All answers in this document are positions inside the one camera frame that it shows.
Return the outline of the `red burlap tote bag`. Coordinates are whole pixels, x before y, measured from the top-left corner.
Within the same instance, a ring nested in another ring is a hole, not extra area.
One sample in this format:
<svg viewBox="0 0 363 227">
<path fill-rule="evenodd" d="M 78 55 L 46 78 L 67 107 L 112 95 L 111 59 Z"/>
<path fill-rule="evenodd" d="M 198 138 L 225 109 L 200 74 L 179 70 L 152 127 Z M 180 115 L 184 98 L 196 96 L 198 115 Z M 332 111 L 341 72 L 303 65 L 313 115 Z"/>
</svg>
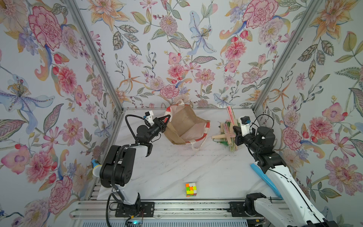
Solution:
<svg viewBox="0 0 363 227">
<path fill-rule="evenodd" d="M 170 115 L 170 121 L 164 132 L 165 137 L 173 145 L 190 144 L 192 150 L 200 150 L 207 139 L 210 121 L 198 117 L 192 107 L 182 100 L 169 106 L 165 115 Z"/>
</svg>

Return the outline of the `pink fan with tassel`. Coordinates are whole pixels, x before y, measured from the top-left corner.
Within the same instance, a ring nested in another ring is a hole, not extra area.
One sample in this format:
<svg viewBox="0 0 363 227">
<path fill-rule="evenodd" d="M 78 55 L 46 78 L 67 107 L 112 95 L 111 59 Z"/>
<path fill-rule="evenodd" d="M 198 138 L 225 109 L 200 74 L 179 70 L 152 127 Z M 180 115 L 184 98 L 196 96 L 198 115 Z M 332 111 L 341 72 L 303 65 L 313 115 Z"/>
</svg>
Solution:
<svg viewBox="0 0 363 227">
<path fill-rule="evenodd" d="M 230 118 L 230 122 L 233 126 L 238 126 L 238 120 L 236 119 L 235 117 L 235 114 L 234 114 L 234 111 L 233 111 L 233 108 L 232 106 L 227 106 L 226 107 L 227 109 L 227 112 L 228 112 L 228 116 Z"/>
</svg>

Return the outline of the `pink green folding fan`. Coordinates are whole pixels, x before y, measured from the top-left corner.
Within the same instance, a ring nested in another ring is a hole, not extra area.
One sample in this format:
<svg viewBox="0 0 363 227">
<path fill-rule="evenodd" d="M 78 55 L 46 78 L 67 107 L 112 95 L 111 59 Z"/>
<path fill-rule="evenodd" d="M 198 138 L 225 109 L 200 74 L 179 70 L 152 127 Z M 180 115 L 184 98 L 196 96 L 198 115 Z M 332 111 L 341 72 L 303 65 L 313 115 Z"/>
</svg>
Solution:
<svg viewBox="0 0 363 227">
<path fill-rule="evenodd" d="M 228 124 L 223 124 L 224 133 L 229 145 L 232 145 L 233 134 L 229 131 Z"/>
</svg>

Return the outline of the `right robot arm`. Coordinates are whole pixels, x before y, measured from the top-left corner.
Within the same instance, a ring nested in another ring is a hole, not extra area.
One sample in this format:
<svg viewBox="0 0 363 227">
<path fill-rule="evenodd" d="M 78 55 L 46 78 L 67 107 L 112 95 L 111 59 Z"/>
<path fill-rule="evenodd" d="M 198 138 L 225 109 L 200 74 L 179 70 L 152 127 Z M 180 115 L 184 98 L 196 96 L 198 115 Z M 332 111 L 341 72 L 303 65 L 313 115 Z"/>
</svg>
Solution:
<svg viewBox="0 0 363 227">
<path fill-rule="evenodd" d="M 249 216 L 261 215 L 275 227 L 336 227 L 310 202 L 292 177 L 286 162 L 274 151 L 275 135 L 271 128 L 251 128 L 250 124 L 234 126 L 236 145 L 245 145 L 261 171 L 273 182 L 288 206 L 291 216 L 276 207 L 262 193 L 248 194 L 244 211 Z"/>
</svg>

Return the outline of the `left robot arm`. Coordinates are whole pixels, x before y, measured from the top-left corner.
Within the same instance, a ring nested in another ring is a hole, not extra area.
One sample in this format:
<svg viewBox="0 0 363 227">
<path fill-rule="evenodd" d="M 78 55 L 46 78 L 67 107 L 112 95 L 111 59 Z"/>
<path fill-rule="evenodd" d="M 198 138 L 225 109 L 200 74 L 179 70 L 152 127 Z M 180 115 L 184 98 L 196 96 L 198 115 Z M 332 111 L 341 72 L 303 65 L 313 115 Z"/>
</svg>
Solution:
<svg viewBox="0 0 363 227">
<path fill-rule="evenodd" d="M 124 121 L 131 133 L 131 142 L 123 146 L 112 145 L 100 167 L 101 185 L 111 188 L 111 196 L 124 205 L 136 205 L 140 200 L 137 191 L 129 189 L 136 159 L 151 155 L 153 142 L 160 139 L 171 120 L 170 114 L 153 117 L 151 111 L 144 116 L 125 115 Z"/>
</svg>

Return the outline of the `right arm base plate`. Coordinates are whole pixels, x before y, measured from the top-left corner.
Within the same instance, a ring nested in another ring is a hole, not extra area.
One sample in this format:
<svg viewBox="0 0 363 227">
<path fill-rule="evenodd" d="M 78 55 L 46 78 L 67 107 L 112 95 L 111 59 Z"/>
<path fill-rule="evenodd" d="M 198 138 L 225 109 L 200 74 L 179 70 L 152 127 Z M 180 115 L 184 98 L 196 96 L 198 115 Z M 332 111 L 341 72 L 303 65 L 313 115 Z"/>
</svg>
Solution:
<svg viewBox="0 0 363 227">
<path fill-rule="evenodd" d="M 254 217 L 256 213 L 248 211 L 243 201 L 231 201 L 229 202 L 228 211 L 231 213 L 232 217 Z"/>
</svg>

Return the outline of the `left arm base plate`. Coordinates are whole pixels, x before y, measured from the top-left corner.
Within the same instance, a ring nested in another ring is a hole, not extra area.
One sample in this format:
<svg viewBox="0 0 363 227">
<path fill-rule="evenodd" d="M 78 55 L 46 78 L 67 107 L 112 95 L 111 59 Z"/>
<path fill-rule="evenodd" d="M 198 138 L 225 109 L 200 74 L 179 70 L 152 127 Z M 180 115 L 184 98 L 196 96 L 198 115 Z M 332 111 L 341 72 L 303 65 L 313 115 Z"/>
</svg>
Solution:
<svg viewBox="0 0 363 227">
<path fill-rule="evenodd" d="M 129 218 L 131 216 L 144 218 L 152 218 L 154 216 L 154 202 L 139 202 L 134 205 L 118 204 L 115 212 L 117 218 Z"/>
</svg>

